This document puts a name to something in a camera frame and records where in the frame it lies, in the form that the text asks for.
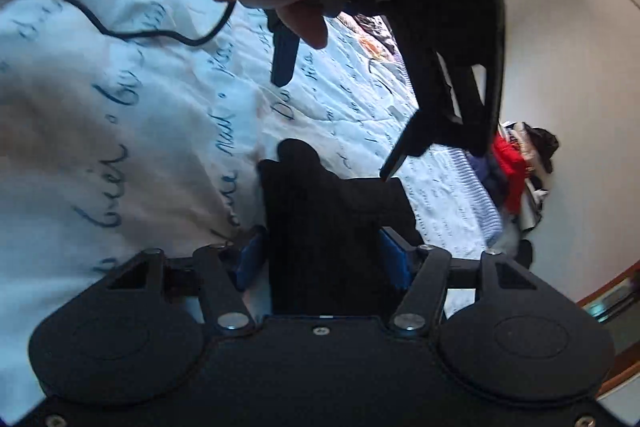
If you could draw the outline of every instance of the bedsheet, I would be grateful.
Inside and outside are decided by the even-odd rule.
[[[211,0],[82,0],[120,31],[206,33]],[[169,256],[263,223],[255,166],[288,137],[338,176],[376,176],[415,108],[393,63],[369,64],[329,21],[329,44],[301,44],[293,80],[270,84],[266,17],[238,6],[200,48],[100,35],[57,0],[0,10],[0,417],[42,398],[31,331],[110,268],[149,247]],[[398,172],[426,241],[457,257],[486,247],[449,150]],[[268,312],[265,275],[247,292]],[[447,312],[470,302],[450,295]]]

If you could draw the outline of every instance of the black cord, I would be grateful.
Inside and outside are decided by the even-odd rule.
[[[214,28],[209,33],[207,33],[205,36],[199,39],[190,39],[185,37],[184,35],[181,35],[178,32],[174,32],[170,30],[149,30],[149,31],[143,31],[143,32],[112,32],[111,30],[108,30],[107,28],[105,28],[104,25],[100,22],[100,19],[98,19],[98,17],[96,17],[95,14],[91,10],[89,10],[84,4],[82,4],[79,0],[61,0],[61,1],[72,4],[73,6],[78,8],[84,14],[84,16],[87,19],[89,19],[91,24],[93,24],[98,29],[100,33],[102,33],[103,35],[107,35],[108,37],[114,37],[116,39],[120,39],[123,41],[130,41],[131,39],[152,38],[152,37],[167,37],[169,39],[173,39],[174,41],[178,41],[178,42],[181,42],[182,44],[185,44],[187,46],[192,46],[192,47],[206,44],[206,42],[209,42],[213,37],[215,37],[220,32],[220,30],[224,27],[226,22],[229,20],[229,17],[231,17],[231,12],[234,10],[234,7],[236,6],[236,1],[232,1],[228,3],[226,5],[225,12],[220,18],[220,21],[218,22],[218,24],[214,26]]]

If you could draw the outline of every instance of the red cloth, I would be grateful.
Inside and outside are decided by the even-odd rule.
[[[527,179],[527,162],[520,151],[499,134],[495,136],[492,149],[500,169],[509,181],[509,194],[504,206],[511,214],[519,214],[524,182]]]

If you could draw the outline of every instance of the bed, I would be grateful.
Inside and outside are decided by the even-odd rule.
[[[211,0],[82,0],[109,28],[195,37]],[[0,417],[42,397],[26,344],[40,320],[136,252],[189,255],[263,223],[255,166],[311,144],[344,178],[376,176],[415,108],[401,65],[370,62],[329,21],[301,44],[292,82],[270,84],[266,16],[237,6],[201,48],[107,38],[57,0],[0,9]],[[434,146],[398,172],[425,241],[479,258],[500,217],[460,151]],[[245,295],[268,313],[266,277]],[[450,314],[472,301],[450,291]]]

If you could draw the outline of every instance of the silver screw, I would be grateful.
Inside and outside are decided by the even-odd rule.
[[[47,416],[44,420],[44,424],[47,427],[66,427],[66,420],[62,418],[62,416],[52,414],[51,416]]]
[[[414,331],[423,328],[426,322],[421,315],[403,313],[394,317],[394,324],[401,330]]]
[[[596,427],[596,420],[593,416],[582,416],[578,418],[575,427]]]
[[[331,330],[327,327],[318,326],[317,328],[314,328],[314,335],[317,335],[318,337],[324,337],[329,333],[331,333]]]
[[[243,313],[231,312],[218,317],[218,325],[225,330],[241,330],[249,323],[249,317]]]

